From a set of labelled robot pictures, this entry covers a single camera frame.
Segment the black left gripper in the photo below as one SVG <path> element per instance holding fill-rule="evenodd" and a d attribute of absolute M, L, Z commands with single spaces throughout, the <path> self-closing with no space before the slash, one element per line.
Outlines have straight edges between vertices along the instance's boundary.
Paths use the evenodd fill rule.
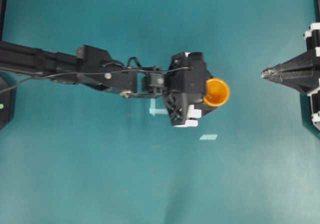
<path fill-rule="evenodd" d="M 213 111 L 204 102 L 206 81 L 212 77 L 201 52 L 171 57 L 162 97 L 173 127 L 197 127 L 198 119 Z"/>

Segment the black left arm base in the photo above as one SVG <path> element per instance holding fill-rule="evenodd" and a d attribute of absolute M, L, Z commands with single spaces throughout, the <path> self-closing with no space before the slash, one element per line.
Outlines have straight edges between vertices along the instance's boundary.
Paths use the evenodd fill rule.
<path fill-rule="evenodd" d="M 15 80 L 5 72 L 0 73 L 0 90 L 13 87 Z M 5 128 L 15 116 L 16 88 L 0 94 L 0 129 Z"/>

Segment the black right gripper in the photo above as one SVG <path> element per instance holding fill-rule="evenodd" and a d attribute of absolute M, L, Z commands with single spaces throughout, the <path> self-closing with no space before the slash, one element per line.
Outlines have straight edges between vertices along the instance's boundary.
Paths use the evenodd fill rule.
<path fill-rule="evenodd" d="M 261 72 L 270 82 L 297 90 L 302 124 L 311 132 L 320 130 L 320 23 L 314 22 L 303 34 L 307 51 Z"/>

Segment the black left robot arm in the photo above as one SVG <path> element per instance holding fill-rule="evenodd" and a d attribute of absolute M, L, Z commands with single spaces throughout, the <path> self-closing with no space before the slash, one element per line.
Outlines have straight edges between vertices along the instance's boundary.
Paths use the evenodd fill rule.
<path fill-rule="evenodd" d="M 198 119 L 214 110 L 205 103 L 206 82 L 211 74 L 200 52 L 176 54 L 169 68 L 163 70 L 144 67 L 136 57 L 124 64 L 106 50 L 88 45 L 69 55 L 3 41 L 0 68 L 60 84 L 82 84 L 127 99 L 160 97 L 174 127 L 196 127 Z"/>

